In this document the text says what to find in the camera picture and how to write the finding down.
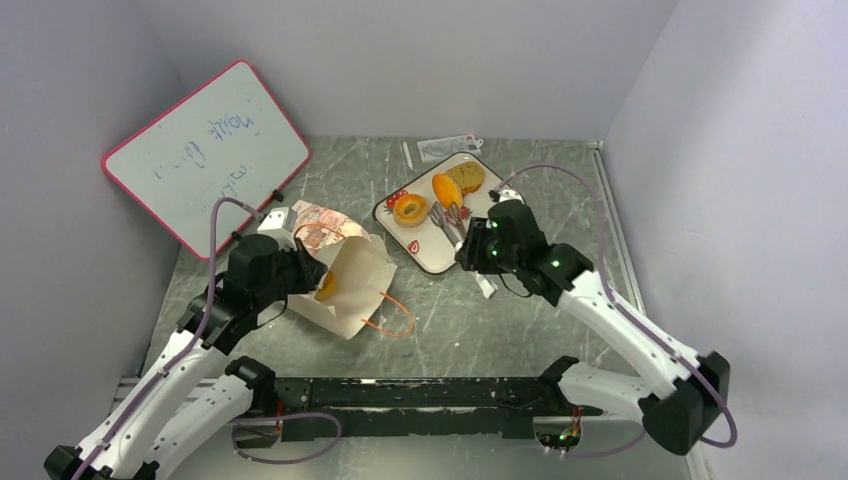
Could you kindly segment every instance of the paper bag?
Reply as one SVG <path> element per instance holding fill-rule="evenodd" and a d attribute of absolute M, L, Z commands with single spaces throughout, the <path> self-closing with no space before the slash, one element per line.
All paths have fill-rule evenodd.
<path fill-rule="evenodd" d="M 322 302 L 315 292 L 291 295 L 289 308 L 345 339 L 365 326 L 380 306 L 397 265 L 386 252 L 383 239 L 371 235 L 344 214 L 298 201 L 295 231 L 310 255 L 327 265 L 336 277 L 336 290 Z M 324 228 L 329 227 L 344 237 Z M 326 276 L 321 279 L 323 285 Z"/>

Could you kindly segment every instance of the donut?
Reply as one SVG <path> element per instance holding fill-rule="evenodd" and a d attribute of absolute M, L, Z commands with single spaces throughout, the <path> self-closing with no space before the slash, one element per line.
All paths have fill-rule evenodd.
<path fill-rule="evenodd" d="M 327 278 L 324 279 L 324 285 L 321 285 L 321 288 L 315 292 L 315 300 L 319 302 L 323 302 L 324 300 L 330 298 L 330 295 L 336 291 L 336 276 L 333 275 L 333 272 L 327 272 Z"/>
<path fill-rule="evenodd" d="M 395 202 L 392 216 L 401 227 L 417 227 L 427 218 L 427 200 L 421 195 L 407 193 Z"/>

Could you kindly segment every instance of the whiteboard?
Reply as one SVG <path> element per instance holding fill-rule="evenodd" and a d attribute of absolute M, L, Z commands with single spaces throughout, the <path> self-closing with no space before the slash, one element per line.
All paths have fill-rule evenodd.
<path fill-rule="evenodd" d="M 234 197 L 261 208 L 309 155 L 254 69 L 239 60 L 107 153 L 101 166 L 206 259 L 215 201 Z M 222 205 L 217 250 L 250 218 L 235 205 Z"/>

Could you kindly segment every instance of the food tray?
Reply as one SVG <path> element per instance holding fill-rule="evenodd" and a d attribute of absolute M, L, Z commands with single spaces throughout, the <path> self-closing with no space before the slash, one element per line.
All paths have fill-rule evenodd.
<path fill-rule="evenodd" d="M 495 175 L 479 158 L 466 152 L 451 155 L 391 195 L 377 202 L 371 211 L 374 221 L 403 247 L 407 255 L 412 257 L 422 270 L 432 275 L 441 275 L 456 263 L 454 261 L 453 245 L 450 244 L 445 234 L 442 233 L 442 230 L 433 225 L 433 222 L 429 218 L 426 218 L 421 225 L 412 228 L 404 228 L 395 223 L 392 217 L 392 209 L 389 207 L 389 203 L 393 204 L 393 201 L 390 202 L 390 199 L 396 198 L 398 193 L 405 190 L 406 193 L 415 193 L 424 197 L 427 200 L 427 208 L 429 209 L 433 205 L 433 202 L 437 201 L 432 187 L 433 175 L 444 173 L 450 168 L 468 161 L 479 163 L 483 167 L 485 177 L 483 177 L 483 184 L 480 188 L 474 193 L 465 195 L 462 200 L 463 219 L 467 227 L 472 215 L 478 217 L 485 216 L 489 208 L 494 205 L 489 198 L 488 192 L 501 182 L 501 178 Z"/>

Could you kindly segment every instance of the marble table surface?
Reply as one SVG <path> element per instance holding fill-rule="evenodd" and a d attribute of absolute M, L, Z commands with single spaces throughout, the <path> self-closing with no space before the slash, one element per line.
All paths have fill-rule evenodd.
<path fill-rule="evenodd" d="M 385 237 L 372 220 L 371 209 L 430 167 L 419 159 L 417 140 L 306 138 L 312 158 L 283 188 L 283 205 L 304 199 L 341 211 L 369 232 Z M 410 146 L 413 169 L 407 166 L 403 141 Z M 480 158 L 502 177 L 530 163 L 555 162 L 583 175 L 598 191 L 603 188 L 585 142 L 486 139 Z M 577 181 L 555 170 L 539 169 L 510 183 L 533 208 L 549 242 L 570 243 L 597 262 L 598 241 L 591 228 L 595 209 Z M 607 232 L 610 248 L 605 262 L 613 286 L 623 286 L 624 262 L 612 248 L 612 232 Z M 487 301 L 467 272 L 454 267 L 444 275 L 429 276 L 391 238 L 386 244 L 398 265 L 389 291 L 418 319 L 411 334 L 392 338 L 364 328 L 353 339 L 343 340 L 294 312 L 286 312 L 245 337 L 231 357 L 250 355 L 278 376 L 535 376 L 562 355 L 607 370 L 633 373 L 586 325 L 542 299 L 519 298 L 502 288 Z M 222 257 L 219 268 L 225 265 L 226 255 Z M 200 260 L 182 249 L 145 365 L 162 351 L 189 300 L 203 290 L 206 271 Z M 514 278 L 507 281 L 510 279 L 520 288 Z M 624 288 L 617 289 L 627 296 Z M 269 309 L 260 321 L 278 311 Z M 386 327 L 394 330 L 403 328 L 407 321 L 389 302 L 383 302 L 374 318 L 380 315 L 388 318 Z"/>

